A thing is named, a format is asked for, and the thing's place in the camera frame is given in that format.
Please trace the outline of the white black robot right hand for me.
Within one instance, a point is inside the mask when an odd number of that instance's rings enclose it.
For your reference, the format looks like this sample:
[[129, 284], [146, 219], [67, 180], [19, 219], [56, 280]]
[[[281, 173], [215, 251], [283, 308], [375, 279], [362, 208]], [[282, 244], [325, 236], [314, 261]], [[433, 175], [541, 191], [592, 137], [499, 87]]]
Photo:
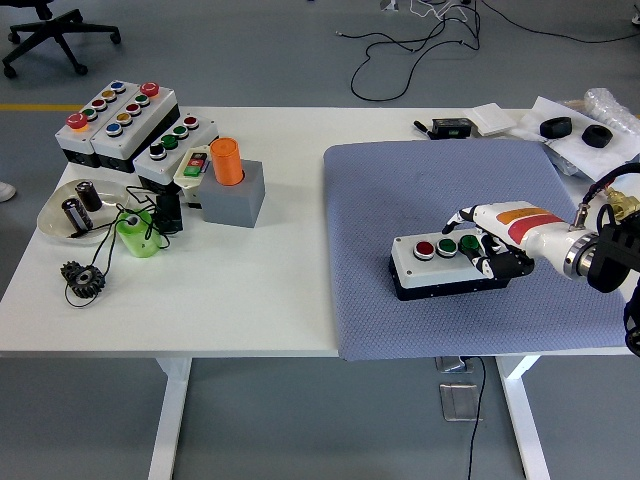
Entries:
[[461, 246], [461, 252], [488, 279], [522, 276], [538, 258], [546, 259], [567, 278], [581, 276], [578, 263], [596, 234], [576, 227], [526, 201], [475, 205], [458, 210], [442, 232], [451, 233], [462, 223], [477, 230], [479, 247]]

